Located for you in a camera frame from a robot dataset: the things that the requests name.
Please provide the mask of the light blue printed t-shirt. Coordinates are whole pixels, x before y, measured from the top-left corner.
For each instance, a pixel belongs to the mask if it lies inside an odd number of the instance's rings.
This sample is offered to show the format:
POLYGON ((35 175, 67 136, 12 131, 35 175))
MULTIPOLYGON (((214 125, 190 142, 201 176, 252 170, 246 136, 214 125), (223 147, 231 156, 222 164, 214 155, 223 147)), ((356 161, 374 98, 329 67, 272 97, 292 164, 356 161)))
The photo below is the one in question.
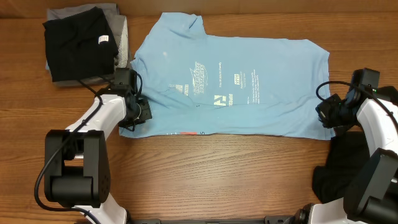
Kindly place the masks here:
POLYGON ((326 50, 310 40, 218 37, 201 16, 165 12, 131 65, 152 118, 120 135, 264 134, 329 140, 315 110, 329 90, 326 50))

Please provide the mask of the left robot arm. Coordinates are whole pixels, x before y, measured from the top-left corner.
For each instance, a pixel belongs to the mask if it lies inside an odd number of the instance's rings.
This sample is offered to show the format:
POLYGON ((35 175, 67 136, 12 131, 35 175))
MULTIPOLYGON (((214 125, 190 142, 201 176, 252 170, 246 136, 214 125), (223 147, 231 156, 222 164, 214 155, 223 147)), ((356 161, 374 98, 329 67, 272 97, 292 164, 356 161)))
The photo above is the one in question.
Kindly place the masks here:
POLYGON ((130 213, 110 193, 106 140, 114 127, 132 128, 151 117, 146 99, 106 90, 78 121, 49 131, 42 174, 46 199, 78 210, 91 223, 130 223, 130 213))

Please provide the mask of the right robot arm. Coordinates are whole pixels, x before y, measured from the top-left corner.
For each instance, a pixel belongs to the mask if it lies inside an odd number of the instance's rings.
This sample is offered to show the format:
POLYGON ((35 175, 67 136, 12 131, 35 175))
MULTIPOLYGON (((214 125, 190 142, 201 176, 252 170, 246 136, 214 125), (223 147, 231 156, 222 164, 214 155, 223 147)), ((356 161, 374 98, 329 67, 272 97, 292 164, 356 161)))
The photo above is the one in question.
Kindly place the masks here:
POLYGON ((316 111, 324 127, 339 129, 313 177, 321 203, 286 223, 397 223, 397 90, 350 88, 316 111))

